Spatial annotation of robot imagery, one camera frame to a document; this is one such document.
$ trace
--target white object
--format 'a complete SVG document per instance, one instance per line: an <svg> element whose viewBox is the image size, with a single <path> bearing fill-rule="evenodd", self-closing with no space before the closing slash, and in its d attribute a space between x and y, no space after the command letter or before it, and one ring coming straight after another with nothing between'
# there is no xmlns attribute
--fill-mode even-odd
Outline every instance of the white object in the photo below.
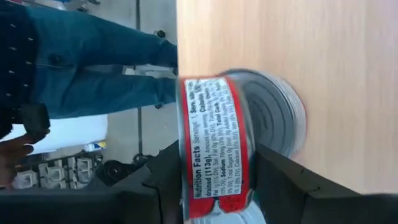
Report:
<svg viewBox="0 0 398 224"><path fill-rule="evenodd" d="M105 139L108 129L108 116L87 116L50 121L50 134L34 144L32 154L56 151L61 147L77 146ZM2 141L19 137L26 133L24 126L16 124L12 132Z"/></svg>
<svg viewBox="0 0 398 224"><path fill-rule="evenodd" d="M103 149L106 149L105 141L93 142L85 145L86 152L95 152Z"/></svg>
<svg viewBox="0 0 398 224"><path fill-rule="evenodd" d="M47 167L48 182L60 182L65 178L65 170L62 167Z"/></svg>
<svg viewBox="0 0 398 224"><path fill-rule="evenodd" d="M193 224L266 224L258 205L251 202L245 211L240 213L221 213L218 216L207 216L192 220Z"/></svg>
<svg viewBox="0 0 398 224"><path fill-rule="evenodd" d="M32 170L19 172L12 185L17 189L33 187L37 183L37 174Z"/></svg>

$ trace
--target floor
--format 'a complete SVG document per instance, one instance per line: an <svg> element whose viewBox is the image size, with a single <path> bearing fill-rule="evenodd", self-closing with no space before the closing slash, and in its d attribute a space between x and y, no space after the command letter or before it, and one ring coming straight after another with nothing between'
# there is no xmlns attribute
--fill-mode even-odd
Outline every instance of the floor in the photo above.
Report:
<svg viewBox="0 0 398 224"><path fill-rule="evenodd" d="M90 13L118 24L154 33L163 30L166 38L177 43L175 0L101 0L101 5L89 5ZM173 77L168 69L158 67L125 68L127 75L153 75ZM105 159L131 162L134 155L156 155L178 138L175 104L161 109L147 106L140 109L110 114Z"/></svg>

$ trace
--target can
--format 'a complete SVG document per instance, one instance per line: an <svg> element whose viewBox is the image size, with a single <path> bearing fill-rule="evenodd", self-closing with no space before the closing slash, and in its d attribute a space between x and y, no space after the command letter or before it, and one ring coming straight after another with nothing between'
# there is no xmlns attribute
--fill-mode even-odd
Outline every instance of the can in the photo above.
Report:
<svg viewBox="0 0 398 224"><path fill-rule="evenodd" d="M85 151L86 152L95 152L106 149L106 142L105 141L98 141L85 144Z"/></svg>
<svg viewBox="0 0 398 224"><path fill-rule="evenodd" d="M303 144L304 107L285 81L252 70L177 81L183 217L242 212L256 183L255 142L290 156Z"/></svg>
<svg viewBox="0 0 398 224"><path fill-rule="evenodd" d="M254 182L248 106L226 75L180 79L184 219L244 210Z"/></svg>

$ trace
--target wooden surface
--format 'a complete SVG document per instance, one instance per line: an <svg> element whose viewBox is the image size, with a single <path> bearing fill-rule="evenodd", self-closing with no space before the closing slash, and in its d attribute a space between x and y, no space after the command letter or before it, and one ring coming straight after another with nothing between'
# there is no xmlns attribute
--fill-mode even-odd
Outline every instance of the wooden surface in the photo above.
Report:
<svg viewBox="0 0 398 224"><path fill-rule="evenodd" d="M398 193L398 1L177 0L180 75L285 78L307 111L301 165Z"/></svg>

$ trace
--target blue jeans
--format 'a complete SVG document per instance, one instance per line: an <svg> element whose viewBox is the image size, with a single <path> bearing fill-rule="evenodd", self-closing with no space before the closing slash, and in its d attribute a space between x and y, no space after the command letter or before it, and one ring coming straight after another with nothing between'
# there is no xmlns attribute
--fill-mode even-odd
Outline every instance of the blue jeans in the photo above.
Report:
<svg viewBox="0 0 398 224"><path fill-rule="evenodd" d="M52 119L108 114L175 101L175 80L91 72L90 65L177 67L177 46L80 12L28 8L40 37L31 100Z"/></svg>

